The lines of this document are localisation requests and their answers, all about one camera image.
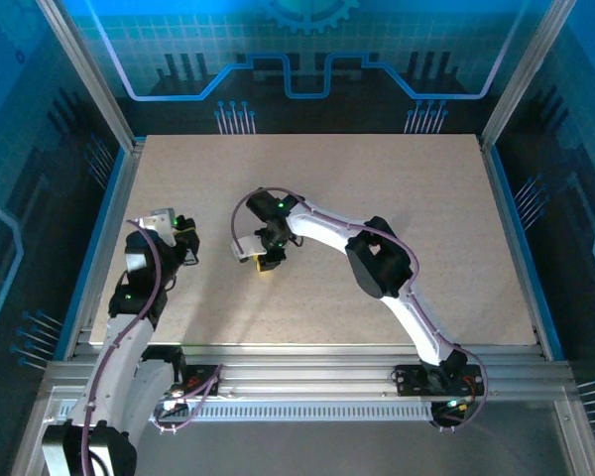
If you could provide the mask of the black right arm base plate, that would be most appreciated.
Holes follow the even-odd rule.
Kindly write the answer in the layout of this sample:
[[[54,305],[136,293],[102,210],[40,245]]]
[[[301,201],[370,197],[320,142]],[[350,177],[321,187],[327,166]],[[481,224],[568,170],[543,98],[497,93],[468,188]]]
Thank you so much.
[[[448,373],[440,368],[398,365],[390,375],[399,397],[479,397],[485,392],[482,372],[477,365]]]

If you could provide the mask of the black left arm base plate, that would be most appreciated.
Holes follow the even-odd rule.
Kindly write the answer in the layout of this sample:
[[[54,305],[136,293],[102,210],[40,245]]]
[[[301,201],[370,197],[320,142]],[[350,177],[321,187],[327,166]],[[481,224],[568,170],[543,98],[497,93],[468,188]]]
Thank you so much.
[[[180,384],[184,398],[218,395],[221,366],[217,365],[191,365],[187,366]]]

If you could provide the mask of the arm base electronics with LEDs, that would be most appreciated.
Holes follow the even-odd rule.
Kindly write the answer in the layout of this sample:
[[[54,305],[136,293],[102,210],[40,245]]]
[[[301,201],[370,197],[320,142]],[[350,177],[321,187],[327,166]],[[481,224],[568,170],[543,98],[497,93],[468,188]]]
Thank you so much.
[[[160,399],[160,406],[164,413],[176,412],[180,408],[185,408],[186,394],[180,391],[167,394]]]
[[[439,431],[454,433],[474,415],[477,408],[478,403],[471,398],[433,402],[430,407],[430,424]]]

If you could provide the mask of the aluminium mounting rail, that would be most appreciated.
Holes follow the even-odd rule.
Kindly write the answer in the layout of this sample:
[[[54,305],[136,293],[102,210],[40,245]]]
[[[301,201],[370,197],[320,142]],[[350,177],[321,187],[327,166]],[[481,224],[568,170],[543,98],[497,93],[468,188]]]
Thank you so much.
[[[488,375],[477,403],[575,400],[568,363],[537,345],[474,345]],[[236,402],[395,402],[394,368],[418,361],[410,345],[187,345],[191,365],[219,365],[218,397]]]

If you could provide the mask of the aluminium frame post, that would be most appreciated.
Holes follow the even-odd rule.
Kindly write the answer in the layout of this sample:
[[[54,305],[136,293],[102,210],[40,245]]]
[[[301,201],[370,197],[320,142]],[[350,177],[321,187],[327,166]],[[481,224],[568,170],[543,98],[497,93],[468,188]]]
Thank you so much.
[[[577,0],[550,0],[525,52],[483,129],[480,150],[490,153],[540,70]]]
[[[98,111],[125,153],[137,155],[144,140],[138,140],[125,119],[96,61],[60,0],[35,0],[54,32]]]

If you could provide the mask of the aluminium side rail blue edge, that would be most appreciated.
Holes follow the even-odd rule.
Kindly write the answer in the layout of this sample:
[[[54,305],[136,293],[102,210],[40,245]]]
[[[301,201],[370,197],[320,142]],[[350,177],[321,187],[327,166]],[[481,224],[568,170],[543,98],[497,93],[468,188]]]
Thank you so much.
[[[564,352],[537,275],[527,235],[520,220],[500,156],[495,146],[487,148],[483,145],[483,138],[480,135],[477,135],[476,139],[479,143],[480,153],[494,194],[499,217],[503,224],[521,290],[526,300],[536,342],[547,360],[563,361],[565,359]]]
[[[134,149],[120,151],[115,161],[60,332],[55,361],[71,358],[80,332],[96,319],[145,142],[144,137],[138,138]]]

